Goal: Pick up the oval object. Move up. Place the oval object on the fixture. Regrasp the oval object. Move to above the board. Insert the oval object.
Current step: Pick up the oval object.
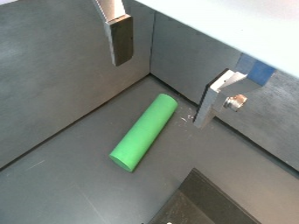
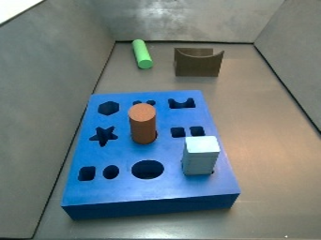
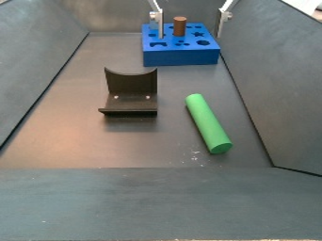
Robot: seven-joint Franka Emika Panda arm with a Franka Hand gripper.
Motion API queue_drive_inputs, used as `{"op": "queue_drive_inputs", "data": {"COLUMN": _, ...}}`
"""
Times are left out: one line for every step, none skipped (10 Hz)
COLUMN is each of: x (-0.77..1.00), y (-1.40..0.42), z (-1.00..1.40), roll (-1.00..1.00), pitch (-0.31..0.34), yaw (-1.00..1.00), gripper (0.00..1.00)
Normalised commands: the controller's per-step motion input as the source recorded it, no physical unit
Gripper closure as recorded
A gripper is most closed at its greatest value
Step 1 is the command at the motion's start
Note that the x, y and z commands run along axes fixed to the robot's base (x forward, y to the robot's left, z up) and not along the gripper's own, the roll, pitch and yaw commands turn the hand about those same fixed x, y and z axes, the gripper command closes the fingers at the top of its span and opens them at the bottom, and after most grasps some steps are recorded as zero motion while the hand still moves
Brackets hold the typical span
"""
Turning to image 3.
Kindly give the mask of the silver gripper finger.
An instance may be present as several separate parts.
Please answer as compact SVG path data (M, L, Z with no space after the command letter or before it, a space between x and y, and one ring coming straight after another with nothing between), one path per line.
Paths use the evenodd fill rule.
M231 10L232 10L234 6L236 5L238 1L239 0L226 0L223 6L218 9L219 20L216 23L216 30L215 30L216 37L222 36L224 22L227 22L232 18Z
M147 0L151 11L148 13L149 16L149 28L159 31L159 38L163 38L163 10L159 6L156 0Z

